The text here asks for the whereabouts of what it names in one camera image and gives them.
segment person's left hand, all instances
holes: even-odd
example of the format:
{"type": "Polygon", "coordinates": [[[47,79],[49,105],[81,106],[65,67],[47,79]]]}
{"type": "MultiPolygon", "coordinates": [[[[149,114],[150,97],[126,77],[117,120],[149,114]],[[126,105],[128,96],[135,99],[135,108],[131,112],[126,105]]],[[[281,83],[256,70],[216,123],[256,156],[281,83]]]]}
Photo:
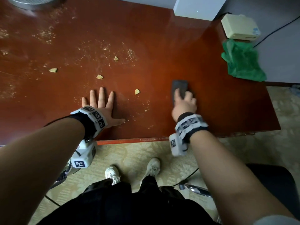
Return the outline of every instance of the person's left hand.
{"type": "MultiPolygon", "coordinates": [[[[98,105],[97,105],[95,91],[94,90],[90,91],[91,106],[96,108],[97,110],[99,110],[100,113],[102,113],[103,116],[105,117],[105,119],[107,121],[107,126],[105,128],[109,128],[109,127],[116,126],[116,125],[121,125],[125,122],[124,118],[122,118],[122,119],[112,118],[113,99],[114,99],[114,93],[112,91],[110,93],[110,96],[108,97],[108,101],[105,106],[104,88],[100,87],[99,99],[98,99],[98,105]]],[[[88,106],[88,102],[87,102],[86,98],[84,98],[84,97],[82,98],[82,106],[88,106]]]]}

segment pants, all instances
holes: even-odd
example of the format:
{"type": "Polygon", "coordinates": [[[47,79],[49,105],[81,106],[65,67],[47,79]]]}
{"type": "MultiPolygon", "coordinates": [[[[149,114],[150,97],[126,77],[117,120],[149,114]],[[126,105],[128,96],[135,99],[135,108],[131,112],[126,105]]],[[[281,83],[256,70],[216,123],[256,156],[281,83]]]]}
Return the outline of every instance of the pants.
{"type": "Polygon", "coordinates": [[[152,176],[143,179],[137,193],[131,193],[128,183],[111,183],[110,178],[93,183],[77,198],[43,218],[39,225],[178,223],[190,221],[191,215],[203,224],[215,224],[199,204],[184,199],[173,187],[159,188],[152,176]]]}

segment floor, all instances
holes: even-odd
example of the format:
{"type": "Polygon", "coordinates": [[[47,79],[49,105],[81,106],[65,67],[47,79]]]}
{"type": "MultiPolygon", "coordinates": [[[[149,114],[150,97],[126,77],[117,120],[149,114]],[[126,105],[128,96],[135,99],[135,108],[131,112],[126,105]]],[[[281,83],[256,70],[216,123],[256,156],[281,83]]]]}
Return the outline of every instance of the floor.
{"type": "MultiPolygon", "coordinates": [[[[291,94],[287,87],[268,87],[281,130],[256,133],[253,136],[222,138],[220,141],[246,163],[264,163],[286,167],[293,175],[300,191],[300,98],[291,94]]],[[[121,179],[129,181],[132,190],[139,189],[148,161],[152,157],[161,160],[161,173],[157,177],[159,186],[173,185],[187,177],[197,164],[191,150],[185,157],[173,157],[168,142],[146,142],[133,144],[105,145],[97,150],[92,165],[71,175],[47,195],[59,204],[78,196],[93,182],[105,178],[105,168],[116,165],[121,179]]],[[[197,172],[190,183],[205,187],[201,174],[197,172]]],[[[213,219],[217,218],[215,204],[211,198],[203,197],[188,190],[182,191],[185,198],[192,199],[204,207],[213,219]]],[[[57,208],[43,199],[33,215],[30,224],[36,224],[57,208]]]]}

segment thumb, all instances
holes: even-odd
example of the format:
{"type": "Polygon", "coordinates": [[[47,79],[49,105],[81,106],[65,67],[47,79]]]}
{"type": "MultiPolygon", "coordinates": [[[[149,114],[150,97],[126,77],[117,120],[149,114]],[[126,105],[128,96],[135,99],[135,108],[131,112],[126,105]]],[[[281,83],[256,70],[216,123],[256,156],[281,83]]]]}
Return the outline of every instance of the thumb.
{"type": "Polygon", "coordinates": [[[126,120],[124,118],[121,119],[112,119],[112,126],[122,125],[126,120]]]}

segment red-brown tabletop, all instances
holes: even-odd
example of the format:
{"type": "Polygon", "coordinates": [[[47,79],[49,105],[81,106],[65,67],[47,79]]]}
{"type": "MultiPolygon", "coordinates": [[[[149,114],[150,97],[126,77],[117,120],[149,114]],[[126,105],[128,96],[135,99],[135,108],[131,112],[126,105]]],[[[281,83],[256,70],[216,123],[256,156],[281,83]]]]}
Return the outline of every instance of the red-brown tabletop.
{"type": "Polygon", "coordinates": [[[264,83],[228,75],[224,40],[219,21],[165,8],[66,0],[31,12],[1,0],[0,145],[68,115],[101,86],[115,91],[113,116],[127,121],[98,140],[167,139],[175,127],[174,79],[188,80],[217,136],[280,129],[264,83]]]}

